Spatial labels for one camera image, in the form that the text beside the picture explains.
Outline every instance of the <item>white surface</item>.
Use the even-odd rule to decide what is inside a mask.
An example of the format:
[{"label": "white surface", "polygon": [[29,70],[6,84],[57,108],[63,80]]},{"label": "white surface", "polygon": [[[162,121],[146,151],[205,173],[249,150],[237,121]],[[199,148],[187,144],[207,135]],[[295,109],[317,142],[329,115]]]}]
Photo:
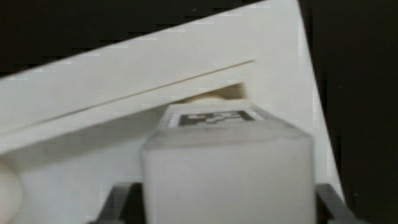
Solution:
[{"label": "white surface", "polygon": [[143,182],[141,147],[164,109],[121,118],[8,153],[25,198],[11,224],[88,224],[116,183]]},{"label": "white surface", "polygon": [[[155,118],[84,127],[239,83],[235,78],[208,87],[214,76],[201,75],[253,60],[240,73],[249,99],[313,135],[315,179],[342,194],[299,4],[269,0],[0,81],[0,153],[27,187],[15,224],[86,223],[111,185],[141,176],[137,151]],[[173,87],[194,77],[207,85]]]},{"label": "white surface", "polygon": [[[180,112],[192,114],[171,108],[164,120]],[[144,148],[148,223],[315,224],[311,149],[311,137],[267,113],[256,122],[162,128]]]},{"label": "white surface", "polygon": [[22,182],[9,166],[0,162],[0,224],[13,220],[22,206]]},{"label": "white surface", "polygon": [[191,96],[242,83],[246,75],[251,74],[253,64],[251,61],[244,62],[4,134],[0,136],[0,154]]}]

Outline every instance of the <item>black background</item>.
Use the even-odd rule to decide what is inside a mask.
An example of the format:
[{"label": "black background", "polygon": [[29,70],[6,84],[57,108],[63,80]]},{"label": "black background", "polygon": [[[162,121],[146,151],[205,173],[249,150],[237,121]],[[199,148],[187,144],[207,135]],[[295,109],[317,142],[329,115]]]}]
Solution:
[{"label": "black background", "polygon": [[[251,2],[2,1],[0,75]],[[301,0],[301,5],[349,206],[372,223],[398,223],[398,3]]]}]

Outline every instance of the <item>round white object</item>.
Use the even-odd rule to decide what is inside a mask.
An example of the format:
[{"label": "round white object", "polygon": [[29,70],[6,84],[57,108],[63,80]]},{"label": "round white object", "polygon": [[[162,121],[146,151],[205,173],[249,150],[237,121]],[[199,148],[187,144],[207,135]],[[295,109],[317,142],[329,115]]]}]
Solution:
[{"label": "round white object", "polygon": [[0,224],[8,224],[22,206],[22,182],[9,166],[0,162]]},{"label": "round white object", "polygon": [[221,103],[223,101],[226,101],[226,99],[219,95],[208,93],[208,94],[203,94],[203,95],[192,97],[185,101],[185,103],[212,104],[212,103]]}]

